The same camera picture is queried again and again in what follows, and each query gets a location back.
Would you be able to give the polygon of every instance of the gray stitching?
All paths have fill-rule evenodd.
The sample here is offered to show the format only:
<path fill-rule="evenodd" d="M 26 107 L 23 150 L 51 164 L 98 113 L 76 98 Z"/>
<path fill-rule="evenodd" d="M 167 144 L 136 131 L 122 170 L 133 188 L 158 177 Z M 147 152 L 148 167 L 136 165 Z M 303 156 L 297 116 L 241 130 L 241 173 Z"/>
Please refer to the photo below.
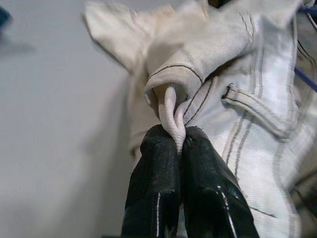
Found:
<path fill-rule="evenodd" d="M 239 125 L 238 125 L 238 128 L 237 128 L 237 131 L 236 131 L 236 132 L 234 133 L 234 135 L 233 135 L 232 141 L 231 141 L 231 143 L 230 143 L 229 152 L 228 152 L 228 155 L 227 155 L 226 164 L 229 163 L 229 157 L 230 157 L 231 152 L 232 152 L 233 144 L 234 144 L 234 142 L 235 142 L 235 140 L 236 140 L 236 138 L 237 138 L 237 136 L 238 136 L 238 134 L 239 134 L 239 132 L 240 132 L 240 130 L 241 130 L 242 121 L 244 120 L 244 118 L 246 117 L 246 115 L 247 115 L 247 111 L 244 111 L 244 112 L 243 112 L 243 115 L 242 115 L 242 118 L 240 119 L 240 122 L 239 122 Z"/>
<path fill-rule="evenodd" d="M 188 110 L 189 110 L 189 107 L 191 106 L 193 100 L 195 99 L 195 97 L 197 96 L 198 92 L 202 89 L 203 86 L 204 86 L 204 84 L 202 84 L 202 85 L 199 87 L 199 89 L 197 89 L 197 91 L 196 91 L 196 93 L 194 94 L 192 100 L 190 100 L 190 103 L 189 103 L 188 107 L 187 107 L 186 110 L 185 110 L 184 116 L 186 116 L 186 114 L 187 114 L 187 112 L 188 112 Z"/>
<path fill-rule="evenodd" d="M 316 60 L 314 57 L 312 57 L 307 51 L 306 49 L 303 47 L 302 43 L 298 40 L 298 44 L 301 46 L 301 48 L 303 49 L 303 51 L 307 54 L 307 56 L 315 63 L 315 65 L 317 64 Z"/>
<path fill-rule="evenodd" d="M 267 215 L 267 216 L 269 216 L 269 217 L 274 217 L 274 218 L 276 218 L 276 216 L 275 216 L 274 214 L 269 214 L 269 213 L 263 212 L 263 211 L 261 211 L 261 210 L 255 208 L 255 207 L 250 207 L 250 208 L 251 208 L 252 210 L 255 210 L 255 211 L 257 211 L 257 212 L 260 212 L 260 213 L 262 213 L 262 214 L 264 214 L 264 215 Z"/>
<path fill-rule="evenodd" d="M 280 161 L 281 161 L 281 157 L 283 154 L 283 150 L 285 149 L 286 145 L 285 144 L 279 144 L 278 149 L 276 151 L 276 154 L 274 156 L 274 165 L 273 165 L 273 178 L 274 181 L 278 187 L 278 189 L 281 191 L 281 194 L 283 195 L 283 197 L 287 200 L 288 205 L 291 204 L 290 199 L 288 198 L 286 192 L 284 191 L 284 186 L 282 184 L 282 182 L 280 181 L 280 177 L 279 177 L 279 166 L 280 166 Z"/>
<path fill-rule="evenodd" d="M 205 95 L 204 100 L 202 101 L 202 103 L 200 104 L 199 108 L 198 108 L 197 111 L 194 113 L 194 115 L 189 119 L 188 122 L 186 122 L 185 126 L 188 125 L 188 123 L 196 116 L 196 114 L 197 114 L 197 113 L 199 112 L 199 110 L 202 108 L 202 106 L 203 106 L 205 100 L 207 99 L 207 97 L 208 97 L 208 95 L 209 95 L 209 92 L 210 92 L 210 90 L 211 90 L 212 85 L 213 85 L 213 81 L 210 82 L 209 89 L 208 89 L 208 91 L 207 91 L 207 94 Z"/>
<path fill-rule="evenodd" d="M 287 134 L 287 131 L 278 128 L 275 124 L 273 124 L 273 123 L 272 123 L 268 118 L 266 118 L 263 114 L 261 114 L 260 112 L 256 111 L 254 108 L 252 108 L 252 107 L 249 106 L 248 104 L 245 104 L 245 103 L 243 103 L 243 102 L 240 102 L 240 101 L 238 101 L 238 100 L 231 99 L 231 98 L 227 98 L 227 99 L 232 100 L 232 101 L 234 101 L 234 102 L 241 103 L 242 105 L 245 105 L 246 107 L 250 108 L 251 111 L 257 112 L 257 113 L 259 114 L 259 116 L 260 116 L 263 120 L 265 120 L 265 121 L 267 122 L 267 124 L 269 124 L 271 127 L 274 127 L 275 130 L 281 132 L 280 137 L 285 138 L 285 135 Z"/>
<path fill-rule="evenodd" d="M 240 157 L 241 157 L 241 151 L 242 151 L 242 148 L 244 146 L 244 143 L 250 133 L 250 128 L 251 128 L 251 125 L 253 124 L 253 118 L 251 118 L 251 121 L 249 122 L 248 126 L 247 126 L 247 129 L 246 129 L 246 132 L 244 133 L 243 135 L 243 138 L 240 142 L 240 145 L 238 147 L 238 151 L 237 151 L 237 160 L 236 160 L 236 166 L 235 166 L 235 171 L 234 171 L 234 175 L 236 175 L 237 177 L 237 174 L 238 174 L 238 168 L 239 168 L 239 162 L 240 162 Z"/>
<path fill-rule="evenodd" d="M 245 27 L 246 27 L 246 31 L 247 31 L 248 35 L 249 35 L 249 36 L 251 36 L 250 32 L 248 31 L 248 26 L 247 26 L 247 23 L 246 23 L 246 21 L 244 20 L 244 18 L 243 18 L 243 16 L 242 16 L 242 14 L 241 14 L 241 13 L 239 13 L 239 15 L 240 15 L 240 17 L 241 17 L 241 19 L 242 19 L 242 21 L 243 21 L 243 23 L 244 23 Z"/>
<path fill-rule="evenodd" d="M 187 56 L 189 63 L 191 63 L 192 65 L 195 65 L 193 62 L 193 58 L 190 56 L 190 54 L 188 54 L 188 52 L 186 52 L 183 48 L 181 48 L 181 51 Z"/>
<path fill-rule="evenodd" d="M 270 114 L 272 117 L 274 117 L 277 121 L 279 121 L 280 123 L 282 123 L 282 124 L 284 124 L 285 122 L 284 121 L 282 121 L 280 118 L 278 118 L 278 116 L 277 115 L 275 115 L 268 107 L 266 107 L 261 101 L 259 101 L 257 98 L 255 98 L 255 97 L 252 97 L 251 95 L 249 95 L 249 94 L 247 94 L 247 93 L 245 93 L 245 92 L 243 92 L 243 91 L 240 91 L 240 90 L 234 90 L 234 89 L 232 89 L 232 88 L 230 88 L 229 90 L 231 90 L 231 91 L 233 91 L 233 92 L 236 92 L 236 93 L 240 93 L 240 94 L 243 94 L 243 95 L 245 95 L 245 96 L 247 96 L 247 97 L 249 97 L 249 98 L 251 98 L 252 100 L 254 100 L 254 101 L 256 101 L 259 105 L 261 105 L 265 110 L 266 110 L 266 112 L 268 113 L 268 114 Z"/>
<path fill-rule="evenodd" d="M 252 25 L 252 42 L 254 41 L 254 32 L 255 32 L 255 27 L 254 27 L 254 23 L 253 23 L 253 19 L 251 18 L 251 15 L 249 14 L 249 19 Z"/>
<path fill-rule="evenodd" d="M 154 76 L 154 75 L 160 73 L 161 71 L 163 71 L 163 70 L 165 70 L 165 69 L 167 69 L 167 68 L 172 68 L 172 67 L 184 67 L 184 68 L 189 69 L 190 71 L 192 71 L 192 72 L 199 78 L 201 84 L 203 83 L 202 78 L 200 78 L 200 76 L 199 76 L 191 67 L 188 67 L 188 66 L 183 65 L 183 64 L 173 64 L 173 65 L 169 65 L 169 66 L 166 66 L 166 67 L 164 67 L 164 68 L 161 68 L 159 71 L 153 73 L 153 74 L 149 77 L 149 79 L 152 78 L 152 76 Z"/>
<path fill-rule="evenodd" d="M 263 65 L 264 65 L 264 53 L 265 50 L 264 48 L 262 48 L 262 57 L 261 57 L 261 66 L 260 66 L 260 77 L 259 77 L 259 98 L 262 98 L 263 95 L 263 74 L 262 74 L 262 70 L 263 70 Z"/>
<path fill-rule="evenodd" d="M 295 35 L 295 23 L 293 22 L 293 35 Z M 295 47 L 295 45 L 297 45 L 297 41 L 295 41 L 295 39 L 293 39 L 293 58 L 294 55 L 296 55 L 296 51 L 297 51 L 297 47 Z M 288 75 L 288 80 L 287 80 L 287 87 L 286 89 L 288 89 L 289 94 L 287 94 L 287 103 L 288 103 L 288 108 L 290 109 L 289 113 L 288 113 L 288 117 L 287 117 L 287 121 L 289 121 L 290 123 L 294 120 L 294 105 L 293 105 L 293 93 L 292 93 L 292 89 L 293 89 L 293 85 L 294 85 L 294 78 L 293 78 L 293 74 L 294 74 L 294 68 L 295 68 L 295 64 L 296 61 L 295 59 L 290 60 L 290 65 L 289 65 L 289 71 L 291 73 L 289 73 Z"/>

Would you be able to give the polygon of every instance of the seam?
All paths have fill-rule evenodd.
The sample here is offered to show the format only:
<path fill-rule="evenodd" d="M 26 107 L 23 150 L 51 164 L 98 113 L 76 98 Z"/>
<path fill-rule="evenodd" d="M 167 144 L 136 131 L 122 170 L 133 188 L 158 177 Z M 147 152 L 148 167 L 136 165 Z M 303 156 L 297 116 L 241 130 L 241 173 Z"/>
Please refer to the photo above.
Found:
<path fill-rule="evenodd" d="M 277 121 L 279 121 L 280 123 L 284 124 L 285 122 L 283 120 L 281 120 L 277 115 L 275 115 L 266 105 L 264 105 L 261 101 L 259 101 L 256 97 L 252 97 L 251 95 L 245 93 L 245 92 L 242 92 L 242 91 L 236 91 L 232 88 L 230 88 L 229 90 L 233 91 L 233 92 L 236 92 L 238 94 L 243 94 L 249 98 L 251 98 L 252 100 L 254 100 L 256 103 L 258 103 L 259 105 L 261 105 L 268 114 L 270 114 L 272 117 L 274 117 Z"/>
<path fill-rule="evenodd" d="M 252 210 L 255 210 L 255 211 L 257 211 L 257 212 L 260 212 L 260 213 L 262 213 L 262 214 L 264 214 L 264 215 L 267 215 L 267 216 L 269 216 L 269 217 L 274 217 L 274 218 L 276 218 L 276 216 L 275 216 L 274 214 L 269 214 L 269 213 L 263 212 L 263 211 L 261 211 L 261 210 L 255 208 L 255 207 L 250 207 L 250 208 L 251 208 Z"/>
<path fill-rule="evenodd" d="M 280 176 L 279 176 L 279 170 L 280 170 L 280 162 L 281 162 L 281 158 L 283 155 L 283 152 L 286 148 L 286 144 L 280 143 L 278 146 L 278 149 L 275 153 L 275 156 L 273 158 L 273 178 L 274 181 L 276 183 L 277 188 L 280 190 L 281 195 L 285 198 L 286 200 L 286 209 L 288 211 L 288 213 L 293 213 L 294 214 L 294 208 L 292 208 L 292 202 L 291 199 L 287 196 L 286 192 L 284 191 L 284 186 L 280 180 Z M 291 220 L 291 215 L 288 215 L 288 222 L 289 222 L 289 236 L 291 235 L 291 230 L 292 230 L 292 224 L 294 221 Z"/>
<path fill-rule="evenodd" d="M 253 23 L 253 18 L 251 17 L 251 15 L 249 14 L 249 19 L 252 25 L 252 43 L 254 42 L 254 32 L 255 32 L 255 27 L 254 27 L 254 23 Z"/>
<path fill-rule="evenodd" d="M 239 15 L 240 15 L 240 17 L 241 17 L 241 19 L 242 19 L 242 21 L 243 21 L 243 23 L 244 23 L 244 26 L 245 26 L 245 28 L 246 28 L 246 31 L 247 31 L 247 33 L 248 33 L 248 35 L 249 35 L 249 44 L 251 44 L 250 37 L 251 37 L 252 35 L 250 34 L 250 32 L 249 32 L 249 30 L 248 30 L 247 22 L 245 21 L 245 19 L 244 19 L 244 17 L 242 16 L 241 13 L 239 13 Z"/>
<path fill-rule="evenodd" d="M 159 71 L 157 71 L 157 72 L 151 74 L 151 76 L 149 77 L 148 80 L 150 80 L 150 78 L 152 78 L 154 75 L 156 75 L 156 74 L 162 72 L 163 70 L 165 70 L 165 69 L 167 69 L 167 68 L 173 68 L 173 67 L 184 67 L 184 68 L 186 68 L 186 69 L 189 69 L 190 71 L 192 71 L 192 72 L 199 78 L 200 83 L 201 83 L 201 84 L 203 83 L 202 78 L 201 78 L 191 67 L 188 67 L 188 66 L 183 65 L 183 64 L 173 64 L 173 65 L 169 65 L 169 66 L 163 67 L 163 68 L 161 68 Z"/>
<path fill-rule="evenodd" d="M 262 98 L 263 96 L 263 65 L 264 65 L 264 53 L 265 48 L 262 48 L 261 50 L 261 66 L 260 66 L 260 76 L 259 76 L 259 98 Z"/>
<path fill-rule="evenodd" d="M 307 53 L 307 51 L 305 50 L 305 48 L 302 46 L 302 44 L 300 43 L 300 41 L 298 41 L 299 43 L 299 47 L 298 47 L 298 51 L 303 55 L 303 57 L 305 59 L 307 59 L 310 63 L 311 63 L 311 66 L 313 68 L 313 81 L 316 82 L 316 68 L 317 68 L 317 62 L 315 60 L 314 57 L 312 57 L 311 55 L 309 55 Z M 298 116 L 298 123 L 297 123 L 297 126 L 294 130 L 294 133 L 293 133 L 293 136 L 296 136 L 296 134 L 301 130 L 303 124 L 304 124 L 304 118 L 306 117 L 306 112 L 308 110 L 308 107 L 307 105 L 311 102 L 311 96 L 312 96 L 312 93 L 313 93 L 313 90 L 312 88 L 308 87 L 308 89 L 306 90 L 306 98 L 302 104 L 302 109 L 300 110 L 300 115 Z"/>
<path fill-rule="evenodd" d="M 295 55 L 297 52 L 297 40 L 295 40 L 295 37 L 297 37 L 297 31 L 296 31 L 296 22 L 294 22 L 295 17 L 293 18 L 292 21 L 292 35 L 293 35 L 293 41 L 292 41 L 292 60 L 289 62 L 289 73 L 288 73 L 288 80 L 287 80 L 287 85 L 286 85 L 286 90 L 288 90 L 287 94 L 287 103 L 288 103 L 288 108 L 289 111 L 287 113 L 287 118 L 286 120 L 292 123 L 292 121 L 295 119 L 294 117 L 296 116 L 294 114 L 295 109 L 294 109 L 294 95 L 293 95 L 293 87 L 294 87 L 294 68 L 296 65 L 296 59 Z"/>
<path fill-rule="evenodd" d="M 195 97 L 197 96 L 197 94 L 199 93 L 199 91 L 202 89 L 203 86 L 204 86 L 204 84 L 202 84 L 202 85 L 199 87 L 199 89 L 198 89 L 198 90 L 196 91 L 196 93 L 194 94 L 193 98 L 190 100 L 190 103 L 189 103 L 189 105 L 187 106 L 187 108 L 186 108 L 186 110 L 185 110 L 184 116 L 186 116 L 186 114 L 187 114 L 187 112 L 188 112 L 188 110 L 189 110 L 189 108 L 190 108 L 190 106 L 191 106 L 193 100 L 195 99 Z"/>
<path fill-rule="evenodd" d="M 249 122 L 249 124 L 247 125 L 247 129 L 246 129 L 246 132 L 244 133 L 243 135 L 243 138 L 240 142 L 240 145 L 238 147 L 238 151 L 237 151 L 237 160 L 236 160 L 236 166 L 235 166 L 235 170 L 234 170 L 234 175 L 237 177 L 237 174 L 238 174 L 238 168 L 239 168 L 239 163 L 240 163 L 240 157 L 241 157 L 241 151 L 242 151 L 242 148 L 244 146 L 244 143 L 250 133 L 250 128 L 253 124 L 253 117 L 251 118 L 251 121 Z"/>
<path fill-rule="evenodd" d="M 207 99 L 208 95 L 209 95 L 209 92 L 211 91 L 211 88 L 212 88 L 212 85 L 213 85 L 213 81 L 210 82 L 210 85 L 209 85 L 209 89 L 205 95 L 205 98 L 204 100 L 202 101 L 202 103 L 200 104 L 199 108 L 197 109 L 197 111 L 194 113 L 194 115 L 188 120 L 188 122 L 186 122 L 185 126 L 188 125 L 188 123 L 190 123 L 192 121 L 192 119 L 196 116 L 196 114 L 200 111 L 200 109 L 202 108 L 203 104 L 205 103 L 205 100 Z"/>
<path fill-rule="evenodd" d="M 182 51 L 187 56 L 189 63 L 191 63 L 192 66 L 195 66 L 193 58 L 190 56 L 190 54 L 188 54 L 188 52 L 186 52 L 183 48 L 181 48 L 180 51 Z"/>
<path fill-rule="evenodd" d="M 285 135 L 287 134 L 287 131 L 286 130 L 289 130 L 291 125 L 287 125 L 289 128 L 287 129 L 280 129 L 279 127 L 277 127 L 274 123 L 272 123 L 268 118 L 266 118 L 263 114 L 261 114 L 260 112 L 254 110 L 251 106 L 249 106 L 248 104 L 245 104 L 243 102 L 240 102 L 240 101 L 237 101 L 237 100 L 234 100 L 234 99 L 230 99 L 230 98 L 227 98 L 229 100 L 232 100 L 234 102 L 238 102 L 238 103 L 241 103 L 242 105 L 245 105 L 247 108 L 250 108 L 250 111 L 254 111 L 254 112 L 257 112 L 257 114 L 259 114 L 260 118 L 265 120 L 267 122 L 268 125 L 270 125 L 271 127 L 275 128 L 275 130 L 277 131 L 280 131 L 282 132 L 282 134 L 280 135 L 280 137 L 285 137 Z"/>
<path fill-rule="evenodd" d="M 227 158 L 226 154 L 229 152 L 228 151 L 229 150 L 229 143 L 231 142 L 230 139 L 233 138 L 233 135 L 235 134 L 235 131 L 237 130 L 237 127 L 238 127 L 238 123 L 235 123 L 233 125 L 232 129 L 230 130 L 230 134 L 227 137 L 226 144 L 224 146 L 224 149 L 223 149 L 223 152 L 222 152 L 222 155 L 221 155 L 222 158 Z"/>
<path fill-rule="evenodd" d="M 231 152 L 232 152 L 233 144 L 234 144 L 234 142 L 235 142 L 235 140 L 236 140 L 236 138 L 237 138 L 237 136 L 238 136 L 238 134 L 239 134 L 239 132 L 240 132 L 240 130 L 241 130 L 242 121 L 244 120 L 244 118 L 246 117 L 246 115 L 247 115 L 247 111 L 244 110 L 243 115 L 242 115 L 242 118 L 240 119 L 238 128 L 237 128 L 236 132 L 234 133 L 233 138 L 232 138 L 232 141 L 231 141 L 231 143 L 230 143 L 230 147 L 229 147 L 229 152 L 228 152 L 228 155 L 227 155 L 226 164 L 229 163 L 229 157 L 230 157 Z"/>

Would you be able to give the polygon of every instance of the crumpled fabric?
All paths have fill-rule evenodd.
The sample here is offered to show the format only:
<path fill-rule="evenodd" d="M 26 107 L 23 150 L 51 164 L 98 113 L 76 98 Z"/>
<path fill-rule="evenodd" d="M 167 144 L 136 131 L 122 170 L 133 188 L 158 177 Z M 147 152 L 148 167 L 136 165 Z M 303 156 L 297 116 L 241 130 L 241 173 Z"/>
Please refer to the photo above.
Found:
<path fill-rule="evenodd" d="M 313 82 L 317 82 L 317 48 L 314 42 L 317 41 L 317 27 L 313 25 L 313 20 L 309 15 L 298 14 L 297 15 L 297 28 L 298 28 L 298 54 L 296 66 L 302 72 L 304 72 Z M 306 85 L 297 76 L 295 77 L 295 89 L 296 94 L 301 100 L 297 100 L 301 104 L 301 108 L 308 110 L 305 113 L 302 110 L 302 115 L 305 117 L 305 124 L 309 122 L 309 117 L 317 113 L 316 106 L 306 108 L 311 104 L 310 100 L 314 100 L 316 105 L 316 92 L 314 92 L 308 85 Z M 297 147 L 302 148 L 306 143 L 304 140 L 297 141 Z M 314 190 L 316 190 L 317 184 L 317 138 L 315 138 L 312 149 L 304 154 L 302 163 L 299 170 L 299 176 L 295 180 L 295 184 L 292 187 L 291 195 L 296 208 L 302 219 L 302 237 L 314 237 L 317 234 L 317 220 L 310 213 L 311 204 L 305 204 Z"/>
<path fill-rule="evenodd" d="M 288 189 L 317 122 L 316 96 L 303 109 L 294 86 L 294 15 L 302 4 L 236 0 L 216 9 L 190 0 L 134 12 L 88 2 L 85 12 L 92 38 L 132 75 L 135 163 L 153 125 L 161 123 L 179 151 L 185 127 L 200 127 L 238 178 L 260 237 L 300 233 Z"/>

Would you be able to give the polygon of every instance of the white wall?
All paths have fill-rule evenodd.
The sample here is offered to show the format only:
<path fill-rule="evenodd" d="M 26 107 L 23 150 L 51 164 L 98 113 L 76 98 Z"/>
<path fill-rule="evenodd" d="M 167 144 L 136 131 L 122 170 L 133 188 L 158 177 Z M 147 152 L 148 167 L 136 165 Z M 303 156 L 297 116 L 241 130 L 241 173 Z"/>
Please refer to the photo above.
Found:
<path fill-rule="evenodd" d="M 0 4 L 13 16 L 0 37 L 0 238 L 119 234 L 127 72 L 91 41 L 84 0 Z"/>

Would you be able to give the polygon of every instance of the white jacket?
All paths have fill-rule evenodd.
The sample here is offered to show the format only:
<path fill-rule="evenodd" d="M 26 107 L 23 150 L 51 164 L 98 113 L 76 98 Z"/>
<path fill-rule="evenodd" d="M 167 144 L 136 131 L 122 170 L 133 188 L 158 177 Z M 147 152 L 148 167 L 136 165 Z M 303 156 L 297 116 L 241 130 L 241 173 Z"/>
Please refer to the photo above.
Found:
<path fill-rule="evenodd" d="M 132 75 L 130 149 L 161 123 L 179 151 L 196 125 L 238 178 L 260 237 L 299 235 L 288 194 L 316 136 L 317 96 L 294 86 L 301 0 L 206 0 L 155 12 L 90 2 L 90 33 Z"/>

